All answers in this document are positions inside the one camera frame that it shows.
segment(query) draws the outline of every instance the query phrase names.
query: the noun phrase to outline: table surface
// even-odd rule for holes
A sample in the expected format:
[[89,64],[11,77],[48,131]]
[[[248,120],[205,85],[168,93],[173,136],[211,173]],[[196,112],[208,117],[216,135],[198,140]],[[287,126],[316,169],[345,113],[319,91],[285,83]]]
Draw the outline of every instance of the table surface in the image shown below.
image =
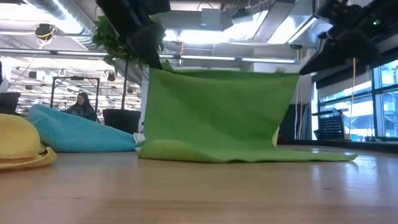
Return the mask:
[[257,164],[58,154],[52,166],[0,172],[0,223],[398,223],[398,156],[356,152],[354,162]]

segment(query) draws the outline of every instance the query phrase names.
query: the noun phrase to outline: green fabric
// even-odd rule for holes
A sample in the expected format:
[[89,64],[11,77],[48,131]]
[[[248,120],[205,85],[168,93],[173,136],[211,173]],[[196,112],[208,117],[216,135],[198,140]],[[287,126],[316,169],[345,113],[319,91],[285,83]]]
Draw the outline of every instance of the green fabric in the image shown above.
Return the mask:
[[141,159],[194,162],[350,161],[356,155],[272,145],[298,74],[150,71]]

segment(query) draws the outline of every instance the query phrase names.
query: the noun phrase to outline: potted plant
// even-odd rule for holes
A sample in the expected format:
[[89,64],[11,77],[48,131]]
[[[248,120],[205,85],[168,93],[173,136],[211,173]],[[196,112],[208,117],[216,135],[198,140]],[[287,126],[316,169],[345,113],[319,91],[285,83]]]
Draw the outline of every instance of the potted plant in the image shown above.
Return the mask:
[[[124,102],[126,99],[126,90],[127,90],[127,73],[128,66],[130,63],[138,64],[139,67],[142,67],[146,64],[143,59],[139,57],[139,55],[129,49],[126,45],[120,42],[117,34],[115,33],[111,23],[105,16],[100,16],[99,21],[97,23],[97,29],[93,37],[93,42],[98,46],[102,45],[104,49],[107,51],[107,55],[104,57],[104,61],[109,65],[114,66],[115,73],[118,73],[118,60],[125,60],[126,66],[124,67],[124,85],[123,85],[123,97],[122,97],[122,107],[121,110],[104,110],[104,120],[105,124],[108,126],[112,126],[114,128],[120,129],[125,132],[133,132],[129,128],[130,123],[138,123],[137,119],[137,111],[129,111],[124,109]],[[158,22],[156,19],[151,18],[153,22]],[[163,51],[164,46],[162,40],[164,38],[164,34],[156,37],[156,49],[159,51]]]

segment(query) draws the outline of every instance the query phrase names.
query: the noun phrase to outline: ceiling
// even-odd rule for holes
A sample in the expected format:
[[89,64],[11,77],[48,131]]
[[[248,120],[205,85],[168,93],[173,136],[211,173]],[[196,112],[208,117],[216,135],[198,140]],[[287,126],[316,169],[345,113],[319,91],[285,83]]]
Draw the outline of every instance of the ceiling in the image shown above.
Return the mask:
[[[95,0],[59,0],[61,3],[69,2],[76,6],[74,16],[78,19],[86,19],[86,23],[97,21],[97,17],[102,15],[97,7]],[[277,4],[280,2],[289,2],[289,10],[277,11]],[[250,58],[289,58],[304,57],[296,50],[289,47],[286,42],[296,34],[312,16],[312,0],[282,1],[282,0],[211,0],[209,2],[199,1],[171,1],[171,7],[174,14],[185,11],[186,15],[200,16],[201,11],[213,9],[222,9],[222,14],[227,15],[231,26],[225,30],[214,30],[211,32],[196,32],[192,30],[171,29],[166,27],[167,38],[170,40],[183,40],[184,44],[165,40],[166,50],[163,54],[184,54],[184,55],[207,55],[220,57],[250,57]],[[231,20],[231,16],[237,9],[246,7],[250,12],[249,17],[243,19]],[[173,18],[173,23],[178,25],[184,21],[184,18]],[[34,29],[41,23],[54,24],[58,27],[51,42],[44,45],[33,34]],[[270,26],[263,27],[264,23],[274,24],[274,29]],[[304,48],[315,48],[317,46],[316,35],[321,31],[328,29],[328,24],[322,21],[315,21],[306,30],[302,32],[292,43],[302,44]],[[44,13],[32,5],[26,4],[1,4],[0,6],[0,56],[1,49],[39,49],[43,50],[67,50],[77,52],[87,52],[78,38],[87,38],[87,35],[80,36],[77,30],[74,33],[65,33],[65,30],[74,31],[73,27],[68,27],[66,23],[60,23],[51,14]],[[263,33],[268,36],[267,39],[254,38],[256,34]],[[198,42],[199,40],[209,40],[208,42]],[[27,111],[32,103],[49,103],[49,94],[51,93],[52,76],[59,74],[65,77],[72,75],[84,76],[86,78],[100,78],[99,92],[99,114],[105,108],[119,108],[120,99],[123,92],[123,73],[116,74],[114,82],[107,81],[109,73],[114,72],[112,66],[107,65],[101,60],[93,60],[87,57],[81,58],[33,58],[26,55],[7,55],[0,58],[4,60],[11,68],[11,89],[9,91],[18,91],[23,93],[20,110]],[[252,63],[239,61],[219,61],[219,60],[173,60],[172,65],[177,69],[184,68],[206,68],[206,69],[230,69],[247,70],[255,68],[250,66]],[[29,72],[38,71],[44,77],[41,80],[29,78]],[[129,86],[133,90],[127,94],[127,109],[139,110],[140,97],[139,91],[140,78],[127,79]],[[64,108],[75,102],[75,95],[78,91],[89,93],[90,98],[94,99],[95,87],[89,81],[82,83],[65,80],[67,84],[62,83],[55,89],[55,105]],[[31,85],[32,90],[26,90],[26,86]]]

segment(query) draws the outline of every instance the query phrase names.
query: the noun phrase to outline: yellow hat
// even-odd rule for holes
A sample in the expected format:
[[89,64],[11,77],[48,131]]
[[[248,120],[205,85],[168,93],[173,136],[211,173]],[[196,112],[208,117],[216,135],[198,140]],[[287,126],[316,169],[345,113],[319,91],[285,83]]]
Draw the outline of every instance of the yellow hat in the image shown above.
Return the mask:
[[18,116],[0,114],[0,170],[44,166],[56,160],[56,153],[41,145],[32,124]]

